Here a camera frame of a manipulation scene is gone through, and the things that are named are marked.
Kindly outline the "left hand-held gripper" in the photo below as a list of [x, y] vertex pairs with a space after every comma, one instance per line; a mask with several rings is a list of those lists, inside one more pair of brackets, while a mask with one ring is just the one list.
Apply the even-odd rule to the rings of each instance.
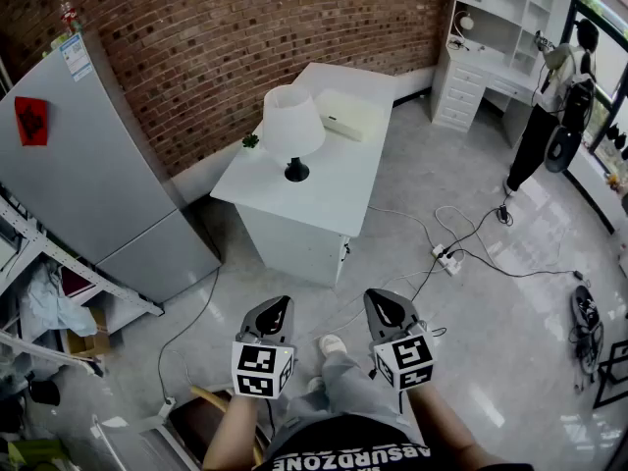
[[[244, 332], [236, 335], [232, 347], [236, 394], [267, 399], [280, 397], [294, 371], [293, 326], [294, 301], [288, 295], [267, 299], [246, 314]], [[274, 335], [260, 333], [277, 332], [281, 327], [282, 331]]]

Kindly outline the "white table lamp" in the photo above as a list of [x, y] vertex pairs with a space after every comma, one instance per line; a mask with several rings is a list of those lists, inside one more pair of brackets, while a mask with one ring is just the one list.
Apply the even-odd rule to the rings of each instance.
[[266, 93], [261, 142], [273, 157], [286, 161], [287, 180], [299, 183], [309, 177], [309, 168], [301, 158], [317, 151], [325, 138], [319, 112], [307, 89], [290, 84]]

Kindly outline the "person's left forearm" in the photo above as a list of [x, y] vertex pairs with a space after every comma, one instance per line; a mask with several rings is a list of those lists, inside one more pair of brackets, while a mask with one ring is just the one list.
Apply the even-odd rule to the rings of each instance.
[[258, 398], [235, 395], [207, 448], [203, 471], [252, 471], [261, 464], [255, 456]]

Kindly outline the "person's right forearm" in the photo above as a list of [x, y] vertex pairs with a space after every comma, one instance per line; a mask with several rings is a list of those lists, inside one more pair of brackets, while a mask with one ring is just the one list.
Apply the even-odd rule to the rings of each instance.
[[426, 445], [460, 471], [479, 471], [499, 463], [476, 441], [471, 431], [432, 383], [407, 391], [408, 401]]

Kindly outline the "white desk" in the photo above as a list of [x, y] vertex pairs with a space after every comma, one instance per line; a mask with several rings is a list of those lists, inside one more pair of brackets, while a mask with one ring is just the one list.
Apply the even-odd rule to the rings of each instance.
[[304, 157], [308, 178], [285, 176], [286, 159], [263, 144], [241, 148], [211, 195], [232, 203], [253, 244], [271, 269], [332, 288], [350, 241], [366, 215], [393, 107], [396, 79], [321, 63], [309, 64], [295, 84], [319, 95], [327, 89], [368, 105], [360, 141], [328, 131], [322, 146]]

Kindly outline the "person's grey trousers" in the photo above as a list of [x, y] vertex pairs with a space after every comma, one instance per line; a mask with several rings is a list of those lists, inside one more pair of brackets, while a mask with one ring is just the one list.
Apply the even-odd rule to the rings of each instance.
[[267, 456], [296, 451], [349, 449], [389, 443], [415, 443], [416, 432], [379, 386], [347, 353], [326, 358], [323, 392], [288, 402], [284, 422]]

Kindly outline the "person's black printed shirt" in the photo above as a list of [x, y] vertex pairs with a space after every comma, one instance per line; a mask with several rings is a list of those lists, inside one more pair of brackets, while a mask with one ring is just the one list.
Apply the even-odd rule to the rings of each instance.
[[492, 462], [443, 405], [414, 407], [434, 448], [398, 428], [358, 415], [313, 423], [290, 436], [255, 471], [535, 471], [527, 463]]

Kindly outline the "cardboard box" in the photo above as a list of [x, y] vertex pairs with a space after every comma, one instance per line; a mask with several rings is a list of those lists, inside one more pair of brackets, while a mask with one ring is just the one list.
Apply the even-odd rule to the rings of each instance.
[[66, 352], [72, 356], [94, 358], [111, 349], [104, 311], [98, 307], [89, 307], [89, 311], [95, 321], [95, 334], [81, 337], [72, 330], [65, 331]]

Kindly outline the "cream flat box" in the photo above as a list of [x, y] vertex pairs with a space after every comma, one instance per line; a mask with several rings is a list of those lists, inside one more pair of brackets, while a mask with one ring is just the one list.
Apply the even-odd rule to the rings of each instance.
[[370, 139], [384, 122], [384, 112], [359, 97], [325, 89], [314, 98], [324, 128], [353, 141]]

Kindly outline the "pale blue plastic bag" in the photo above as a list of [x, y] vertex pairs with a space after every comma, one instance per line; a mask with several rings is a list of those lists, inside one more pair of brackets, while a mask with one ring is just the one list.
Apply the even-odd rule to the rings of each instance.
[[52, 261], [39, 263], [22, 294], [21, 303], [44, 331], [66, 329], [79, 337], [95, 335], [97, 324], [91, 312], [64, 294], [60, 269]]

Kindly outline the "silver refrigerator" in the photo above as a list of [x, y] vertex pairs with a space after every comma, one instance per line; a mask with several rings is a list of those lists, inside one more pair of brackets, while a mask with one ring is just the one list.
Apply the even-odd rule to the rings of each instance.
[[[161, 303], [220, 261], [151, 148], [98, 37], [81, 36], [90, 74], [74, 81], [57, 48], [0, 99], [0, 184], [71, 251]], [[22, 146], [17, 96], [47, 102], [46, 146]]]

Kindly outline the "black round device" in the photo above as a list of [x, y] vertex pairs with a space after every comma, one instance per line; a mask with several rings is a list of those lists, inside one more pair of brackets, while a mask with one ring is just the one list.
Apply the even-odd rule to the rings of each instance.
[[568, 169], [576, 155], [582, 134], [558, 125], [554, 128], [546, 146], [544, 163], [551, 173], [562, 173]]

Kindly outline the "red paper sticker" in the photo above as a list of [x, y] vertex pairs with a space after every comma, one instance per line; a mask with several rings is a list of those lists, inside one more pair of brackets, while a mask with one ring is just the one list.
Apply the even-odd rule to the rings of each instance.
[[14, 108], [22, 146], [46, 146], [48, 139], [47, 102], [17, 96]]

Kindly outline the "blue white label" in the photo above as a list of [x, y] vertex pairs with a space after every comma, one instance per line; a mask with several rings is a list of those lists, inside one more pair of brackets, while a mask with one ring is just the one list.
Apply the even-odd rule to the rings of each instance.
[[93, 71], [91, 60], [79, 33], [66, 40], [59, 49], [74, 81], [80, 81]]

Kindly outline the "red label bottle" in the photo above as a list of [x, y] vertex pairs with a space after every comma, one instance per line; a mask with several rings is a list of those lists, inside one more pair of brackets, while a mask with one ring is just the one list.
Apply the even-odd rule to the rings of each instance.
[[61, 20], [68, 30], [69, 36], [82, 33], [82, 25], [75, 6], [69, 0], [59, 0], [61, 4]]

